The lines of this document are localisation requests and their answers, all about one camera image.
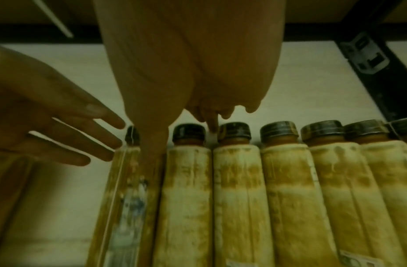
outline human hand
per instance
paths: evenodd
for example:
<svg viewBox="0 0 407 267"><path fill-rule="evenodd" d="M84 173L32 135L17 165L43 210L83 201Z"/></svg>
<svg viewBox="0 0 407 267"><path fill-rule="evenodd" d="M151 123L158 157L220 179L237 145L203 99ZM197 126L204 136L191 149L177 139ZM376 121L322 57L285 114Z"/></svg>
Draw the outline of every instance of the human hand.
<svg viewBox="0 0 407 267"><path fill-rule="evenodd" d="M271 84L285 0L95 0L95 9L144 160L165 150L183 109L216 132L219 114L256 111Z"/></svg>
<svg viewBox="0 0 407 267"><path fill-rule="evenodd" d="M120 147L122 141L94 119L102 119L119 129L125 126L118 115L55 69L0 47L0 150L70 165L83 166L90 162L86 155L30 133L35 131L110 161L114 153L80 131L113 149Z"/></svg>

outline dark bottle cap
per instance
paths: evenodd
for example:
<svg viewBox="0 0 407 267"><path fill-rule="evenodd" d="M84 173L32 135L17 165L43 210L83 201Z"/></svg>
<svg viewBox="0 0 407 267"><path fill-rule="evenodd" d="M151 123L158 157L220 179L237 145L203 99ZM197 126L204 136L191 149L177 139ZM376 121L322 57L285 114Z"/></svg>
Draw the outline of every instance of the dark bottle cap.
<svg viewBox="0 0 407 267"><path fill-rule="evenodd" d="M127 143L133 143L135 145L140 144L140 137L139 137L139 132L137 131L136 127L134 126L129 126L127 128L127 133L125 134L124 140Z"/></svg>
<svg viewBox="0 0 407 267"><path fill-rule="evenodd" d="M359 121L344 126L345 137L353 139L363 135L388 134L389 131L381 120Z"/></svg>
<svg viewBox="0 0 407 267"><path fill-rule="evenodd" d="M407 118L391 121L389 127L398 135L407 135Z"/></svg>
<svg viewBox="0 0 407 267"><path fill-rule="evenodd" d="M343 125L339 121L320 121L304 126L301 130L303 141L326 135L344 135Z"/></svg>
<svg viewBox="0 0 407 267"><path fill-rule="evenodd" d="M180 139L197 139L204 141L205 134L205 127L202 125L193 123L180 124L174 128L172 141L175 142Z"/></svg>
<svg viewBox="0 0 407 267"><path fill-rule="evenodd" d="M220 126L218 141L228 138L252 139L249 126L244 122L230 122Z"/></svg>
<svg viewBox="0 0 407 267"><path fill-rule="evenodd" d="M264 143L269 138L282 135L299 136L296 125L292 121L277 121L260 128L260 140Z"/></svg>

